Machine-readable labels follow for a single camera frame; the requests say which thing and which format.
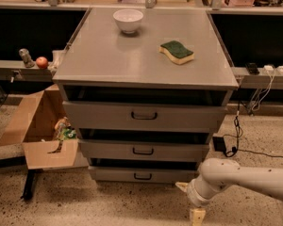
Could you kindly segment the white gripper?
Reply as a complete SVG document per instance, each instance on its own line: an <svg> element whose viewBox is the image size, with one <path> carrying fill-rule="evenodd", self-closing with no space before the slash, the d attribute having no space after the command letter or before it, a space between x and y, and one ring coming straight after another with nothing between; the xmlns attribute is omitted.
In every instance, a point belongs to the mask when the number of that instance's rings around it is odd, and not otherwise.
<svg viewBox="0 0 283 226"><path fill-rule="evenodd" d="M201 177L192 179L188 184L184 182L176 182L175 185L183 192L186 192L191 203L196 207L205 207L208 205L210 198L210 188L206 181ZM193 208L190 210L191 226L202 226L206 215L205 208Z"/></svg>

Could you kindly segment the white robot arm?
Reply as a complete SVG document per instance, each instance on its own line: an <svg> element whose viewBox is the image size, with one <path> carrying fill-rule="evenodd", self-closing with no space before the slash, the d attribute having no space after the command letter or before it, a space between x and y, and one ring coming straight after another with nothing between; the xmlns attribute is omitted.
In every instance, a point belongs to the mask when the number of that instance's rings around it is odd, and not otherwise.
<svg viewBox="0 0 283 226"><path fill-rule="evenodd" d="M206 159L196 178L189 183L176 182L175 185L194 205L190 210L191 226L202 226L205 206L230 186L241 186L283 201L283 169L243 167L230 159Z"/></svg>

